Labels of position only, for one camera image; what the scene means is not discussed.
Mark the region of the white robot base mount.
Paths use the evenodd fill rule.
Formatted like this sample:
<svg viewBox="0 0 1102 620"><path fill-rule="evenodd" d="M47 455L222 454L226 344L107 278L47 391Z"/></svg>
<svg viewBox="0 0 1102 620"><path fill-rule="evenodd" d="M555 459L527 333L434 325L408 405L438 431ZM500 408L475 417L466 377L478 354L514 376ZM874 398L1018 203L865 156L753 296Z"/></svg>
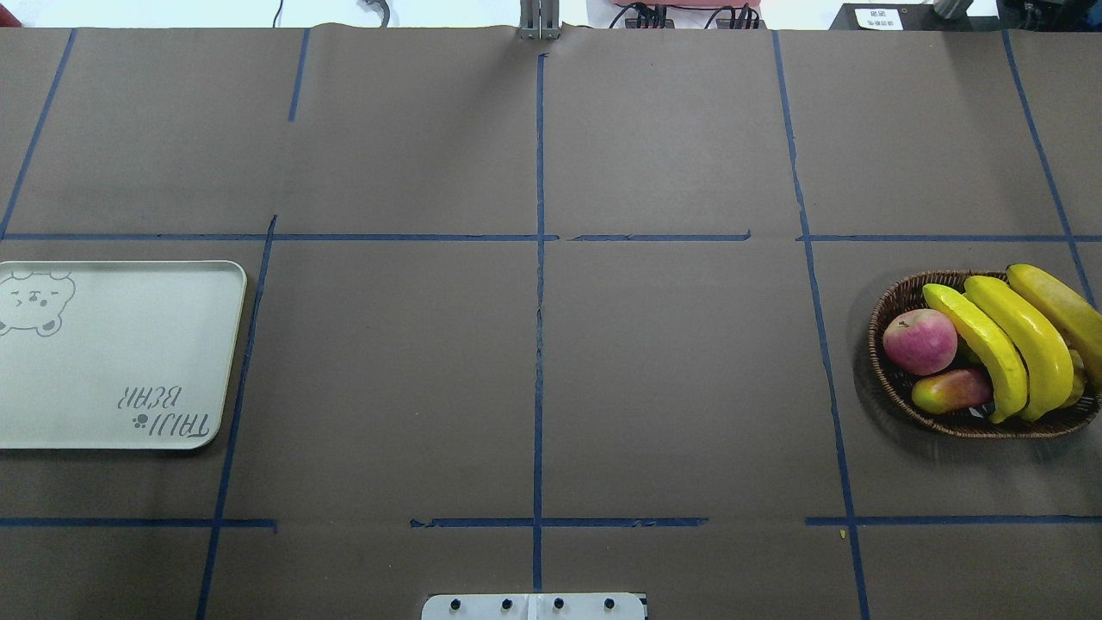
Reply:
<svg viewBox="0 0 1102 620"><path fill-rule="evenodd" d="M648 619L637 592L465 592L430 596L422 619Z"/></svg>

